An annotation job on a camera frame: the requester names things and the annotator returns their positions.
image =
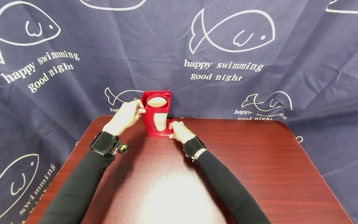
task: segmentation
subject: paper cup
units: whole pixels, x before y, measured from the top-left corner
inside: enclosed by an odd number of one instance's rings
[[[166,128],[166,119],[168,114],[157,113],[154,114],[154,126],[158,131],[164,131]]]
[[[148,107],[151,108],[161,108],[167,105],[167,99],[164,97],[161,97],[162,94],[156,94],[153,98],[149,99],[147,101]],[[166,128],[166,119],[168,114],[167,113],[155,113],[153,117],[153,122],[155,129],[158,131],[164,131]]]

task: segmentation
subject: hand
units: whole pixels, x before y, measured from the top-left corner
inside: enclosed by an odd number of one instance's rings
[[[193,134],[185,125],[184,123],[174,121],[169,124],[169,129],[173,130],[174,133],[169,136],[171,139],[176,139],[180,141],[181,143],[185,144],[185,142],[189,141],[190,139],[195,137],[195,134]]]
[[[123,103],[111,121],[103,127],[102,131],[119,136],[125,129],[134,125],[142,113],[145,113],[145,109],[141,100],[137,99],[129,103]]]

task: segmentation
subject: white fish outline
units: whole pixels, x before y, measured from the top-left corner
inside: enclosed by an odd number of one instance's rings
[[[129,91],[133,91],[133,92],[144,92],[144,91],[141,91],[141,90],[126,90],[126,91],[121,92],[121,93],[118,94],[117,96],[115,96],[115,95],[111,92],[111,90],[109,89],[109,87],[107,87],[107,88],[105,89],[105,95],[106,95],[106,97],[108,98],[108,103],[111,104],[112,106],[114,106],[114,103],[116,102],[116,100],[119,100],[119,101],[121,101],[122,103],[125,103],[125,101],[119,99],[118,97],[119,97],[120,95],[122,95],[123,93],[129,92]]]
[[[270,25],[271,25],[271,28],[272,28],[272,39],[269,40],[268,42],[265,42],[265,43],[259,45],[259,46],[252,47],[252,48],[249,48],[249,49],[228,50],[228,49],[225,49],[225,48],[222,48],[222,47],[216,45],[216,44],[209,38],[209,36],[208,36],[209,33],[211,33],[215,28],[217,28],[217,27],[218,27],[219,25],[221,25],[223,22],[227,21],[228,19],[231,19],[232,17],[238,16],[238,15],[242,15],[242,14],[245,14],[245,13],[258,13],[258,14],[261,14],[261,15],[265,16],[265,17],[268,19],[268,21],[270,22]],[[199,43],[198,43],[198,45],[195,47],[195,49],[193,50],[193,49],[192,49],[192,41],[193,41],[194,37],[196,36],[196,34],[195,34],[195,32],[194,32],[194,24],[195,24],[197,18],[199,17],[199,15],[201,15],[201,24],[202,24],[204,36],[203,36],[203,38],[199,41]],[[260,47],[262,47],[262,46],[265,46],[265,45],[267,45],[267,44],[269,44],[269,43],[271,43],[272,41],[275,40],[275,24],[274,24],[274,21],[272,20],[272,18],[271,18],[266,12],[261,11],[261,10],[256,10],[256,9],[253,9],[253,10],[245,10],[245,11],[241,11],[241,12],[235,13],[235,14],[233,14],[233,15],[231,15],[231,16],[225,18],[225,19],[223,19],[223,20],[222,20],[221,22],[219,22],[218,24],[216,24],[213,28],[211,28],[211,30],[209,30],[209,32],[206,32],[206,29],[205,29],[205,27],[204,27],[204,9],[202,9],[202,10],[194,17],[193,22],[192,22],[192,28],[191,28],[191,30],[192,30],[192,35],[193,35],[193,36],[192,36],[192,38],[191,38],[190,41],[189,41],[189,49],[190,49],[190,52],[191,52],[192,54],[195,53],[195,51],[198,49],[198,47],[200,46],[201,42],[203,42],[204,39],[207,39],[207,40],[209,41],[209,43],[211,43],[211,45],[213,45],[213,46],[216,47],[217,49],[220,49],[220,50],[226,51],[226,52],[233,52],[233,53],[235,53],[235,52],[244,52],[244,51],[254,50],[254,49],[260,48]],[[249,37],[243,44],[239,44],[239,43],[235,42],[236,38],[237,38],[240,34],[242,34],[244,31],[245,31],[245,30],[241,31],[239,34],[237,34],[237,35],[235,36],[235,38],[234,38],[233,41],[232,41],[234,45],[237,45],[237,46],[239,46],[239,47],[240,47],[240,46],[243,46],[244,44],[246,44],[246,43],[251,39],[253,33],[250,35],[250,37]]]
[[[100,10],[110,10],[110,11],[128,11],[128,10],[133,10],[136,8],[139,8],[141,5],[143,5],[147,0],[142,0],[139,4],[135,5],[135,6],[131,6],[131,7],[126,7],[126,8],[108,8],[108,7],[99,7],[99,6],[94,6],[94,5],[90,5],[84,1],[91,1],[91,0],[79,0],[80,2],[82,2],[84,5],[93,8],[93,9],[100,9]]]
[[[3,177],[3,175],[6,173],[6,171],[7,171],[12,165],[14,165],[14,164],[17,163],[18,161],[20,161],[20,160],[22,160],[22,159],[24,159],[24,158],[26,158],[26,157],[30,157],[30,156],[36,156],[36,157],[37,157],[37,163],[36,163],[36,169],[35,169],[34,175],[32,176],[32,178],[31,178],[29,184],[27,185],[27,187],[25,188],[25,190],[23,191],[23,193],[20,195],[20,197],[19,197],[5,212],[3,212],[3,213],[0,215],[0,219],[20,200],[20,198],[24,195],[24,193],[27,191],[27,189],[28,189],[29,186],[31,185],[32,181],[33,181],[34,178],[35,178],[37,169],[38,169],[38,167],[39,167],[40,157],[39,157],[38,154],[27,154],[27,155],[21,156],[21,157],[17,158],[15,161],[13,161],[12,163],[10,163],[10,165],[8,165],[8,166],[5,168],[5,170],[0,174],[0,180],[1,180],[1,178]],[[24,178],[25,174],[22,173],[21,175],[23,176],[24,181],[26,181],[26,178]],[[14,188],[14,182],[12,182],[11,188],[10,188],[10,193],[11,193],[11,195],[14,196],[14,195],[16,195],[17,193],[19,193],[19,191],[21,191],[21,190],[24,188],[24,186],[25,186],[25,183],[23,184],[23,186],[22,186],[20,189],[17,190],[16,193],[14,193],[14,189],[13,189],[13,188]]]
[[[292,101],[291,101],[291,98],[290,98],[290,96],[289,96],[287,93],[282,92],[282,91],[277,91],[277,92],[272,93],[272,94],[269,96],[269,98],[270,98],[273,94],[278,93],[278,92],[283,93],[283,94],[285,94],[285,95],[287,96],[287,98],[289,99],[289,102],[290,102],[290,106],[289,106],[290,108],[287,108],[287,107],[285,107],[285,106],[276,106],[276,104],[278,103],[278,101],[277,101],[274,105],[272,105],[272,101],[274,100],[274,99],[272,99],[271,102],[270,102],[270,107],[271,107],[271,109],[269,109],[269,110],[262,110],[262,109],[260,109],[257,105],[258,105],[258,104],[263,104],[263,103],[265,103],[265,101],[264,101],[264,102],[256,102],[256,97],[258,96],[258,94],[251,94],[251,95],[249,95],[249,96],[246,98],[246,100],[241,104],[241,107],[243,108],[243,107],[245,107],[245,106],[247,106],[247,105],[254,104],[257,109],[259,109],[260,111],[264,111],[264,112],[267,112],[267,111],[270,111],[270,110],[273,110],[273,109],[276,109],[276,108],[280,108],[280,107],[286,108],[286,109],[289,109],[289,110],[293,110],[293,109],[292,109]],[[245,102],[249,102],[249,98],[250,98],[251,96],[254,96],[253,100],[251,100],[251,101],[253,101],[253,103],[249,103],[249,104],[245,104],[245,105],[244,105]]]
[[[331,1],[331,2],[328,4],[328,6],[327,6],[327,8],[326,8],[326,12],[329,12],[329,13],[342,13],[342,14],[358,14],[358,11],[354,11],[354,10],[336,10],[336,9],[329,9],[328,7],[329,7],[331,4],[335,3],[336,1],[338,1],[338,0],[333,0],[333,1]]]
[[[31,7],[34,7],[35,9],[39,10],[41,13],[43,13],[45,16],[47,16],[47,18],[49,18],[51,20],[51,22],[53,22],[53,24],[55,24],[58,28],[58,31],[55,35],[51,36],[51,37],[48,37],[48,38],[44,38],[42,40],[39,40],[39,41],[36,41],[36,42],[32,42],[32,43],[15,43],[15,42],[11,42],[11,41],[8,41],[8,40],[5,40],[5,39],[2,39],[0,37],[0,41],[2,42],[5,42],[5,43],[8,43],[8,44],[12,44],[12,45],[16,45],[16,46],[33,46],[33,45],[37,45],[37,44],[40,44],[40,43],[43,43],[43,42],[46,42],[48,40],[52,40],[56,37],[58,37],[58,35],[61,33],[61,28],[57,25],[57,23],[49,16],[47,15],[47,13],[45,13],[42,9],[40,9],[39,7],[37,7],[36,5],[34,4],[31,4],[31,3],[28,3],[28,2],[25,2],[25,1],[14,1],[14,2],[11,2],[11,3],[7,3],[6,5],[4,5],[3,7],[0,8],[0,18],[1,18],[1,15],[2,13],[7,10],[9,7],[11,6],[14,6],[14,5],[19,5],[19,4],[24,4],[24,5],[29,5]],[[38,34],[35,34],[35,33],[32,33],[30,34],[30,32],[28,31],[28,25],[29,25],[29,21],[26,21],[26,24],[25,24],[25,30],[27,32],[27,34],[31,37],[35,36],[35,37],[39,37],[42,35],[42,27],[40,25],[40,23],[38,23],[40,26],[40,33]],[[1,49],[0,49],[0,63],[1,64],[5,64],[5,61],[4,61],[4,58],[3,58],[3,55],[1,53]]]

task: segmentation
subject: fish tail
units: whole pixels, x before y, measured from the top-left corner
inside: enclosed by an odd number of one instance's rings
[[[250,105],[250,104],[256,104],[256,102],[255,102],[256,96],[257,96],[257,94],[249,95],[245,99],[245,101],[241,104],[241,107],[245,107],[245,106]]]
[[[5,64],[3,54],[1,53],[1,49],[0,49],[0,64]]]
[[[194,54],[201,42],[205,39],[205,27],[204,27],[204,9],[194,17],[191,26],[192,38],[189,41],[189,49]]]
[[[116,101],[117,97],[113,95],[109,87],[105,89],[105,95],[108,98],[108,103],[110,103],[112,106],[114,106],[114,102]]]

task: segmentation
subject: fish drawing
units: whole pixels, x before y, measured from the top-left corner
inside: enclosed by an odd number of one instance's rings
[[[28,20],[21,19],[24,15],[31,16]],[[49,15],[25,1],[14,1],[0,8],[0,30],[0,41],[16,46],[37,45],[56,38],[61,32],[61,28]],[[5,64],[1,50],[0,63]]]
[[[82,2],[84,5],[93,8],[93,9],[100,9],[100,10],[110,10],[110,11],[128,11],[128,10],[133,10],[136,9],[138,7],[140,7],[141,5],[143,5],[146,0],[142,0],[140,3],[134,5],[134,6],[130,6],[130,7],[101,7],[101,6],[96,6],[96,5],[103,5],[104,1],[103,0],[80,0],[80,2]]]
[[[39,167],[39,155],[28,154],[10,163],[0,174],[2,193],[10,195],[0,208],[0,219],[20,200],[31,185]]]
[[[241,104],[241,107],[245,107],[247,105],[255,105],[255,107],[257,109],[259,109],[260,111],[270,111],[276,108],[286,108],[289,110],[293,110],[292,109],[292,101],[291,98],[289,97],[289,95],[285,92],[282,91],[277,91],[271,94],[271,96],[268,98],[268,100],[264,101],[264,102],[257,102],[256,98],[257,98],[258,94],[252,94],[249,95],[246,100]],[[280,97],[282,99],[282,101],[284,103],[287,103],[286,105],[289,106],[283,106],[280,102],[278,102],[277,100],[275,100],[274,97]]]
[[[200,30],[200,33],[195,32],[195,27]],[[220,21],[207,32],[204,26],[204,9],[202,9],[195,16],[191,30],[193,36],[189,41],[189,49],[192,54],[197,51],[205,39],[212,46],[226,52],[251,51],[265,46],[275,39],[274,22],[266,12],[261,10],[235,13]]]
[[[350,6],[349,10],[339,9],[339,5],[340,5],[339,3],[343,3],[344,1],[346,1],[346,0],[333,0],[333,1],[331,1],[328,4],[327,8],[326,8],[326,12],[329,12],[329,13],[342,13],[342,14],[358,14],[358,5],[357,5],[356,10],[352,10],[351,6]]]
[[[106,97],[108,98],[108,103],[110,103],[112,106],[114,106],[114,103],[116,102],[116,100],[119,100],[119,101],[121,101],[122,103],[136,100],[139,92],[143,93],[143,91],[140,91],[140,90],[126,90],[126,91],[121,92],[121,93],[118,94],[117,96],[115,96],[115,95],[111,92],[111,90],[109,89],[109,87],[107,87],[107,88],[105,89],[105,95],[106,95]],[[121,99],[119,98],[120,96],[122,97],[122,99],[123,99],[123,98],[126,98],[126,99],[130,99],[130,100],[129,100],[129,101],[121,100]]]

